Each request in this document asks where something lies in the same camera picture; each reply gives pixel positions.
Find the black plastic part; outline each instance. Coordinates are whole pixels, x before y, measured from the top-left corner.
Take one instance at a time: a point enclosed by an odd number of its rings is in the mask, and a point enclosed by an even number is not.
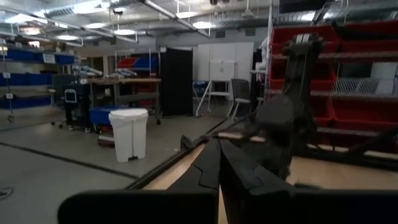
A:
[[[220,144],[214,139],[167,190],[105,190],[74,195],[61,204],[58,222],[216,224],[220,159]]]
[[[396,190],[296,188],[222,140],[220,183],[229,224],[390,222]]]

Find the floor drain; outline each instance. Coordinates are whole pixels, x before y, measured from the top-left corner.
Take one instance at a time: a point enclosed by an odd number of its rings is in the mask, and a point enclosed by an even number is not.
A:
[[[10,196],[14,190],[11,188],[0,189],[0,200]]]

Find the label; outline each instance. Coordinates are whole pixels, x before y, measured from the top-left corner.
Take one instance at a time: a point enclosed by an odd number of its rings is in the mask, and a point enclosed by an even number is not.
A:
[[[43,54],[44,63],[55,63],[55,55],[53,54]]]
[[[11,74],[10,74],[9,72],[3,72],[3,73],[2,73],[2,76],[3,76],[4,78],[11,78]]]

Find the wooden table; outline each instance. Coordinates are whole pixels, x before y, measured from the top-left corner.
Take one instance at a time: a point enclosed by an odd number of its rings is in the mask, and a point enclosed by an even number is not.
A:
[[[204,144],[198,146],[193,152],[145,186],[144,189],[162,190],[170,187],[190,167],[190,164],[204,147]],[[287,182],[291,184],[297,182],[314,184],[324,189],[398,189],[398,173],[391,171],[301,157],[293,158],[290,171],[291,174]],[[219,224],[228,223],[221,191],[218,220]]]
[[[87,82],[90,84],[91,106],[96,107],[96,86],[111,85],[113,86],[114,104],[130,103],[141,100],[155,99],[155,117],[160,123],[160,100],[159,100],[159,85],[162,82],[159,78],[88,78]],[[132,95],[120,95],[120,85],[122,84],[138,84],[138,83],[154,83],[156,85],[155,93],[135,93]]]

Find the wooden board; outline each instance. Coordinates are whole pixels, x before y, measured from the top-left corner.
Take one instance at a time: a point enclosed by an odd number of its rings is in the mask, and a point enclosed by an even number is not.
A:
[[[88,83],[95,83],[97,85],[112,85],[116,83],[160,83],[159,78],[87,78]]]
[[[147,190],[162,190],[170,187],[190,167],[205,145],[198,146],[178,163],[144,187]],[[294,157],[287,182],[319,185],[324,189],[398,189],[398,173],[367,167],[339,164]],[[227,224],[222,192],[218,223]]]

